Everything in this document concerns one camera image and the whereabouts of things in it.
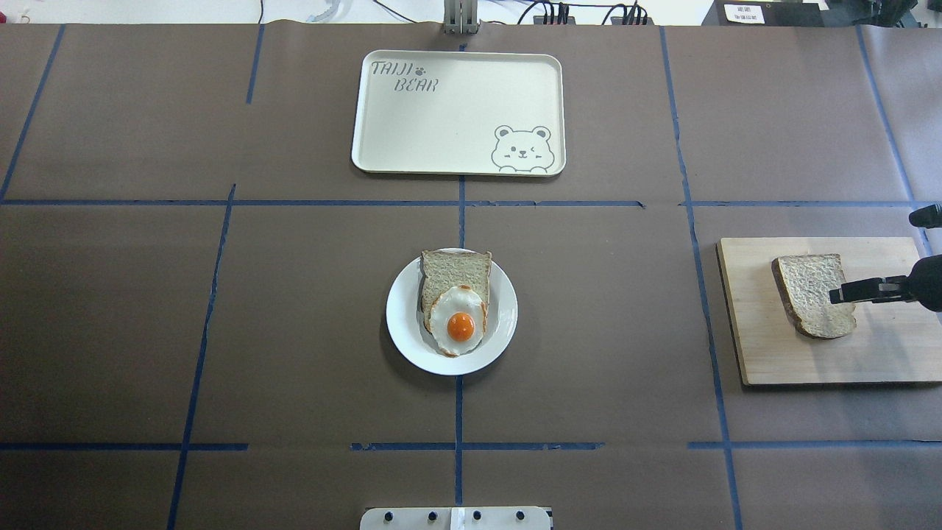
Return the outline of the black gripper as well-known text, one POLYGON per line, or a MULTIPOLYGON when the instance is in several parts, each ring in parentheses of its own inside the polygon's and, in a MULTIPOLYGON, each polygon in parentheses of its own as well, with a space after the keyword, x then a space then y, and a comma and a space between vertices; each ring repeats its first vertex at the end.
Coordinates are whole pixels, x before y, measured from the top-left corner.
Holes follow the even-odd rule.
MULTIPOLYGON (((923 229, 942 228, 940 204, 926 205, 908 216, 911 226, 923 229)), ((892 302, 918 303, 929 311, 941 312, 941 255, 925 256, 916 261, 909 275, 867 278, 844 283, 829 291, 829 302, 837 304, 892 302)))

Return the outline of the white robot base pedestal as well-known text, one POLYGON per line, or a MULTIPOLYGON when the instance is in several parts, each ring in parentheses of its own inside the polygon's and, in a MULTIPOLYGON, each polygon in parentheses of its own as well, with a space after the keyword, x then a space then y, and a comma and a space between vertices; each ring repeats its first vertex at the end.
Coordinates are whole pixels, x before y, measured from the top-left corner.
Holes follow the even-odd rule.
POLYGON ((552 510, 541 506, 374 507, 360 529, 553 529, 552 510))

